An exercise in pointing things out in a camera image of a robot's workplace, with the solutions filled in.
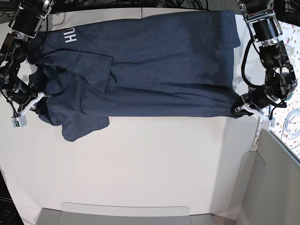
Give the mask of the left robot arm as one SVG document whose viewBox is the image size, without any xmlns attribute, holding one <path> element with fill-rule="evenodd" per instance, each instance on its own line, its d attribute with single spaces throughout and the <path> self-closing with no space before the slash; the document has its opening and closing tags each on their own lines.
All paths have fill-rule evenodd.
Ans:
<svg viewBox="0 0 300 225">
<path fill-rule="evenodd" d="M 250 33 L 241 64 L 241 76 L 249 91 L 233 105 L 232 114 L 236 117 L 255 114 L 262 120 L 272 121 L 273 112 L 264 116 L 262 109 L 267 106 L 286 108 L 288 96 L 298 84 L 285 44 L 278 38 L 283 34 L 282 28 L 271 0 L 239 0 L 237 4 Z M 252 84 L 245 74 L 250 47 L 256 42 L 261 43 L 258 54 L 266 70 L 262 85 Z"/>
</svg>

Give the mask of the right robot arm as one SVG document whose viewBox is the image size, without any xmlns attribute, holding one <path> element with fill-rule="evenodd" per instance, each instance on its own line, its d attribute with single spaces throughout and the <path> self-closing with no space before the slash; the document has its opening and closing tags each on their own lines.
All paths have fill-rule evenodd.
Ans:
<svg viewBox="0 0 300 225">
<path fill-rule="evenodd" d="M 25 114 L 36 110 L 37 103 L 46 94 L 33 90 L 18 77 L 18 72 L 30 52 L 30 39 L 40 31 L 56 1 L 54 0 L 22 0 L 8 26 L 8 33 L 0 49 L 0 93 L 10 104 L 15 128 L 27 124 Z"/>
</svg>

